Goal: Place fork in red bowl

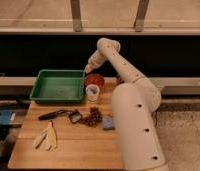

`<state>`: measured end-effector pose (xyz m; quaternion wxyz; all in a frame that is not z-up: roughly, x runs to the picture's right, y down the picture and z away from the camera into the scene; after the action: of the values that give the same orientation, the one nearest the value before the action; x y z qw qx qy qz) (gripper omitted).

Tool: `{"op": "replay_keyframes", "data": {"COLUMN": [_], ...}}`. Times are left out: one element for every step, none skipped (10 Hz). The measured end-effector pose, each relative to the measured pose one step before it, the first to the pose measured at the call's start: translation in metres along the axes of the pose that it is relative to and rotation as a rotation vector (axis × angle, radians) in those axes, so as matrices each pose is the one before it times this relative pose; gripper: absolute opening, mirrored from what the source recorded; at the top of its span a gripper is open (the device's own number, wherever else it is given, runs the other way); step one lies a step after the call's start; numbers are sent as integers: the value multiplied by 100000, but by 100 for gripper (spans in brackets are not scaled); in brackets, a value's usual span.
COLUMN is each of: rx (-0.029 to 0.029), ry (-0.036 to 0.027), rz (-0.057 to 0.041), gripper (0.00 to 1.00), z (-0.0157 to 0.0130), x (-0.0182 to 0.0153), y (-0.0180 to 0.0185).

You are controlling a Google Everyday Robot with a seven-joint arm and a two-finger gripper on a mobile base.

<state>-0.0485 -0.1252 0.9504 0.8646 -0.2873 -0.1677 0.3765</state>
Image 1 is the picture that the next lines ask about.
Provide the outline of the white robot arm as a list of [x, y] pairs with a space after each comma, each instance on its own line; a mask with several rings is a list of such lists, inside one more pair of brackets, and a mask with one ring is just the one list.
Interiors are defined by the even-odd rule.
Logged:
[[116, 40], [100, 38], [84, 71], [109, 61], [123, 80], [111, 95], [111, 110], [125, 171], [169, 171], [152, 118], [161, 104], [160, 90], [122, 57]]

